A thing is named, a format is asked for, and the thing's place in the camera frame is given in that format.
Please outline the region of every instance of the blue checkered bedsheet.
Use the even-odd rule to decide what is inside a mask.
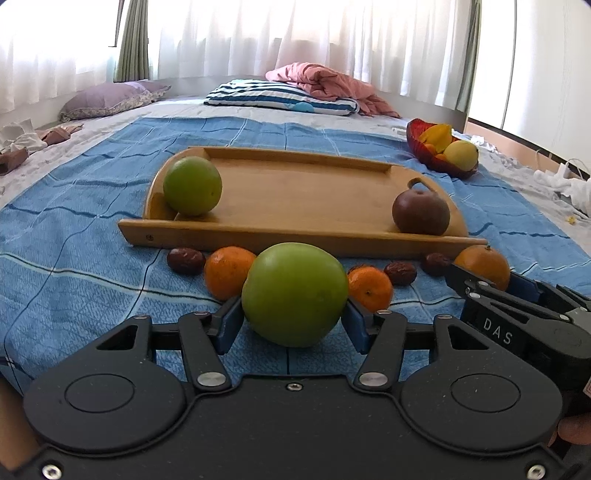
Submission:
[[[155,322],[215,309],[203,279],[166,265],[167,251],[128,245],[121,218],[141,216],[147,188],[163,162],[193,145],[313,151],[413,168],[434,179],[462,211],[471,235],[502,251],[515,271],[591,294],[591,260],[515,189],[484,168],[468,181],[427,171],[405,142],[358,132],[271,124],[242,118],[139,119],[53,170],[0,211],[0,372],[17,388],[130,315]],[[373,261],[383,267],[390,259]],[[364,259],[343,260],[346,268]],[[412,322],[459,315],[462,301],[442,280],[419,271],[397,288],[392,308]],[[341,325],[310,349],[287,349],[242,328],[223,362],[232,378],[260,374],[355,372],[363,361]],[[407,352],[402,377],[426,364]],[[177,352],[158,363],[183,377]]]

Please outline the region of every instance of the pink blanket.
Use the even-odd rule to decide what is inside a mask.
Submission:
[[[374,87],[369,83],[317,63],[292,63],[267,72],[265,77],[270,82],[289,83],[321,100],[354,98],[359,103],[362,115],[400,118],[388,102],[375,94]]]

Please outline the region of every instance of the white curtain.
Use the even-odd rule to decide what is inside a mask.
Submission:
[[[454,108],[470,0],[150,0],[152,77],[263,76],[321,63]]]
[[[112,81],[118,0],[0,6],[0,113]]]

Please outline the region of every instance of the wooden tray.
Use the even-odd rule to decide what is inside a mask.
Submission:
[[[219,204],[199,218],[172,210],[163,194],[167,170],[188,156],[211,160],[222,176]],[[409,185],[422,183],[448,203],[444,236],[400,233],[392,204]],[[148,192],[141,220],[118,222],[125,239],[144,247],[228,245],[260,253],[282,242],[316,245],[338,257],[418,258],[440,252],[452,258],[486,244],[469,238],[462,214],[445,191],[417,172],[358,158],[256,148],[191,147],[167,160]]]

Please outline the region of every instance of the striped pillow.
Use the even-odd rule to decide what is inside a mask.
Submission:
[[[261,106],[341,116],[359,112],[359,105],[352,98],[339,98],[334,102],[318,100],[298,87],[266,80],[232,80],[223,83],[207,95],[204,103],[206,105]]]

